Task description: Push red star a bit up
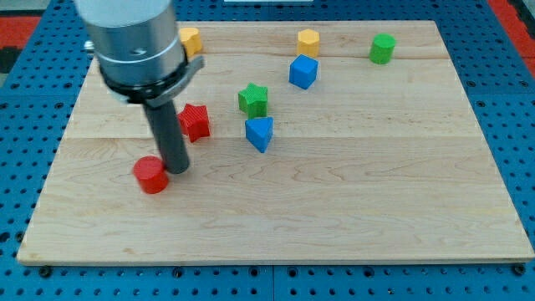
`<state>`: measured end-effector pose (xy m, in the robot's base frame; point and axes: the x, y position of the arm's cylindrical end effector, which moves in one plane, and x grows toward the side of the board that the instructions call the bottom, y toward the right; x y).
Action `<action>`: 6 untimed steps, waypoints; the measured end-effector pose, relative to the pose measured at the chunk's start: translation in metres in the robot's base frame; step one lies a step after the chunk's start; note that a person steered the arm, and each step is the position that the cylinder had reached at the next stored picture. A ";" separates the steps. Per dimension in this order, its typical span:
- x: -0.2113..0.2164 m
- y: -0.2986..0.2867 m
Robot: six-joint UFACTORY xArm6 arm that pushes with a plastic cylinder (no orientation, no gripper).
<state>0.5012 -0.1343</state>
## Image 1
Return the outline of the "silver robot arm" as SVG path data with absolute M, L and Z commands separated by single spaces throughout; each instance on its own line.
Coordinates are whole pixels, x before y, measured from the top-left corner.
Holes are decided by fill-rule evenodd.
M 171 0 L 75 0 L 105 84 L 125 102 L 162 106 L 204 67 L 188 59 Z

